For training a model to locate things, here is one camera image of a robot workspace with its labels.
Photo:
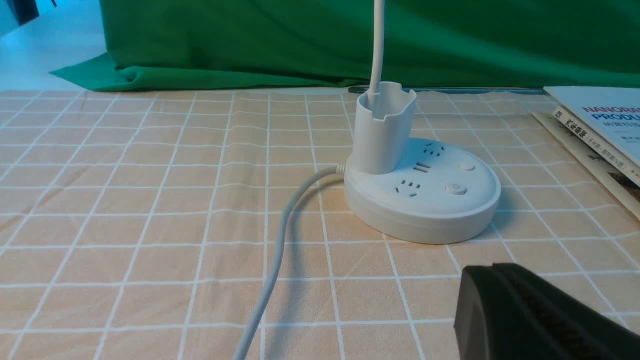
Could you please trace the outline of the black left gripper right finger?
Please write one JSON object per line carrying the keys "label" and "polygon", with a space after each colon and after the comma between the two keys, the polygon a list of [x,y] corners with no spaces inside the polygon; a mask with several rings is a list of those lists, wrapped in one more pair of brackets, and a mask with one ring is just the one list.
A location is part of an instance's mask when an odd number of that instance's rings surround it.
{"label": "black left gripper right finger", "polygon": [[639,335],[514,263],[495,263],[535,325],[569,360],[637,360]]}

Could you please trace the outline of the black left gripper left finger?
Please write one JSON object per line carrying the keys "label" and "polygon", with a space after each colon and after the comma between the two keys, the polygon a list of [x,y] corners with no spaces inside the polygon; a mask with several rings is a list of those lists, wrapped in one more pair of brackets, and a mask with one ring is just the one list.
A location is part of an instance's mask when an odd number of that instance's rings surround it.
{"label": "black left gripper left finger", "polygon": [[462,270],[454,321],[462,360],[549,360],[551,347],[498,265]]}

